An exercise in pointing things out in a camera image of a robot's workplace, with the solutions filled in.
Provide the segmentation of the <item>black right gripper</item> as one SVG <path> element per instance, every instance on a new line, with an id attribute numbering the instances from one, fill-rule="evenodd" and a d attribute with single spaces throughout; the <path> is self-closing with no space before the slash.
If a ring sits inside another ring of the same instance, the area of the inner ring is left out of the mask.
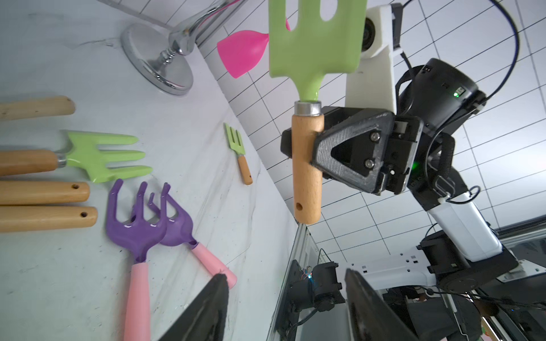
<path id="1" fill-rule="evenodd" d="M 357 190 L 459 196 L 469 189 L 454 168 L 453 134 L 486 103 L 478 85 L 432 58 L 399 80 L 392 63 L 362 59 L 348 76 L 345 107 L 324 110 L 311 164 Z"/>

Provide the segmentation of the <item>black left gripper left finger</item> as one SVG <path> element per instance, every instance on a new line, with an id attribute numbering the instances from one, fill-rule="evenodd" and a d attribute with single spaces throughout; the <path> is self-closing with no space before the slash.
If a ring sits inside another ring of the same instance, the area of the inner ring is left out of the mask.
<path id="1" fill-rule="evenodd" d="M 164 340 L 223 340 L 229 287 L 225 274 L 216 274 L 175 323 L 162 335 Z"/>

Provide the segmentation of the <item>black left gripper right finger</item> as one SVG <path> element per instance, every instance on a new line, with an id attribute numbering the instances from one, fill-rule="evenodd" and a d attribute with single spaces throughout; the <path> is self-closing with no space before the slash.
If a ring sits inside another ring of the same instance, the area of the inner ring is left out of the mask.
<path id="1" fill-rule="evenodd" d="M 358 271 L 348 269 L 345 283 L 354 340 L 418 341 Z"/>

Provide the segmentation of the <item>green rake wooden handle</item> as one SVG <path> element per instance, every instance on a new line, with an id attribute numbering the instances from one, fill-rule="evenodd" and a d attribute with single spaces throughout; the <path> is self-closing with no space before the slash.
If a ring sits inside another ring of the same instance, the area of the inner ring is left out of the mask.
<path id="1" fill-rule="evenodd" d="M 233 129 L 227 123 L 224 123 L 230 149 L 237 154 L 237 162 L 240 169 L 243 183 L 247 186 L 253 184 L 253 177 L 250 173 L 247 160 L 245 158 L 245 148 L 241 133 L 237 129 Z"/>

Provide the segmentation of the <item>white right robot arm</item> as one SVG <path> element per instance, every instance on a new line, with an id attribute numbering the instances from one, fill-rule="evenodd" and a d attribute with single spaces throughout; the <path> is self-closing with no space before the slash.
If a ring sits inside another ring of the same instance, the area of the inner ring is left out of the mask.
<path id="1" fill-rule="evenodd" d="M 322 107 L 297 102 L 281 150 L 296 171 L 294 211 L 300 223 L 320 218 L 323 178 L 375 196 L 409 191 L 438 232 L 417 246 L 375 261 L 338 267 L 357 271 L 376 290 L 435 286 L 447 293 L 479 288 L 518 266 L 474 204 L 453 167 L 453 133 L 486 103 L 463 72 L 432 58 L 409 69 L 395 88 L 399 109 Z"/>

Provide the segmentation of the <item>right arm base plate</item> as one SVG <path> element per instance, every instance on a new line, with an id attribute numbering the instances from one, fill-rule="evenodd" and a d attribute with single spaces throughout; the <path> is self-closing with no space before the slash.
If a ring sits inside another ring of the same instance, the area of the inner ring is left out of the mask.
<path id="1" fill-rule="evenodd" d="M 342 284 L 337 279 L 337 268 L 338 264 L 331 261 L 318 264 L 306 273 L 297 260 L 291 262 L 274 324 L 282 340 L 294 340 L 297 328 L 309 320 L 299 318 L 302 311 L 310 308 L 310 316 L 314 316 L 346 302 L 341 294 Z"/>

